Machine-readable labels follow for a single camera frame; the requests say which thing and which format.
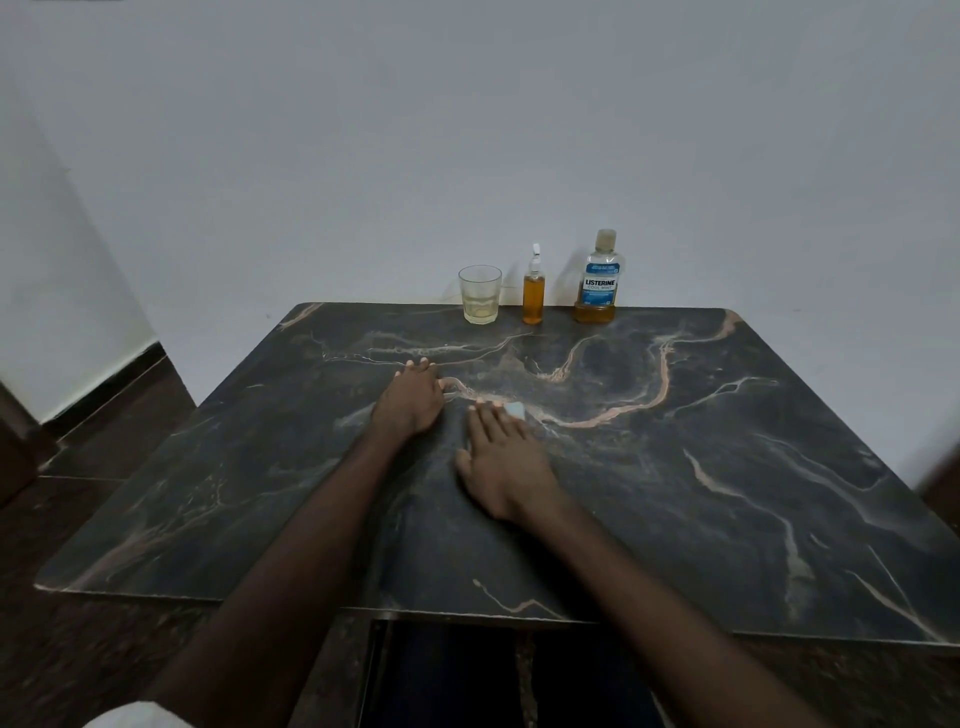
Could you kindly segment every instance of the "drinking glass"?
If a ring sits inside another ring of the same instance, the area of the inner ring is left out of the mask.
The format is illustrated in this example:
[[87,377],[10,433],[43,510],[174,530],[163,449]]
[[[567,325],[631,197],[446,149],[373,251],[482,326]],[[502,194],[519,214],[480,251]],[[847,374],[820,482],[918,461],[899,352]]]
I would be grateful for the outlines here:
[[500,281],[503,279],[500,269],[491,265],[470,265],[459,275],[464,318],[472,324],[496,321],[500,307]]

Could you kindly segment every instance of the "white cloth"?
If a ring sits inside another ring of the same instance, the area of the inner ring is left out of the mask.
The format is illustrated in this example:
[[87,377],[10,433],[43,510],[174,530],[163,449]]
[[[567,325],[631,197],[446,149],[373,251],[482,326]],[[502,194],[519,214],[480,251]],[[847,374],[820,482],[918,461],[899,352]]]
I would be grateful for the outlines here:
[[192,728],[156,703],[121,705],[93,718],[84,728]]

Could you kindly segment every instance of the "baseboard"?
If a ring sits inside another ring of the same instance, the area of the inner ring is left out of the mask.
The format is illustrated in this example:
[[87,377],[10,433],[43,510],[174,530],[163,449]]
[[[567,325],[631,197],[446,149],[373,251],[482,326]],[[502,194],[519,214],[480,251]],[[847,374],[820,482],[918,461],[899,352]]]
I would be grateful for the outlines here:
[[43,423],[43,429],[59,440],[74,427],[112,400],[140,375],[166,356],[156,341],[134,357],[126,366],[108,376],[87,394],[80,397],[58,415]]

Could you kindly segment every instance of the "small white object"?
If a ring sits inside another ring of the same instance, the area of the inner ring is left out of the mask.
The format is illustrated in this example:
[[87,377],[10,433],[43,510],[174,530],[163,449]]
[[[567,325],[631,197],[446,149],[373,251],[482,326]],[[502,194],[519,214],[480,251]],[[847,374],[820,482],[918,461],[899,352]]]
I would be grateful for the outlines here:
[[539,273],[540,272],[540,243],[534,243],[534,256],[530,260],[530,267],[527,269],[528,273]]
[[503,405],[503,408],[504,410],[506,410],[508,415],[510,415],[511,417],[517,420],[527,419],[527,411],[526,411],[526,408],[523,406],[523,402],[521,401],[508,401],[506,404]]

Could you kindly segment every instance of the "marble table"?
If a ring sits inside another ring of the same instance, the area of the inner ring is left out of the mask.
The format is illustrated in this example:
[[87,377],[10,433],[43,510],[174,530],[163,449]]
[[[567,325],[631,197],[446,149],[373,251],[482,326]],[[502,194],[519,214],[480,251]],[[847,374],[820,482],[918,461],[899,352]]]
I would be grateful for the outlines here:
[[41,589],[223,599],[361,431],[408,358],[453,377],[397,459],[351,606],[592,620],[536,543],[465,497],[476,397],[520,400],[559,478],[738,633],[960,643],[960,541],[739,316],[621,308],[606,326],[502,308],[305,303],[43,568]]

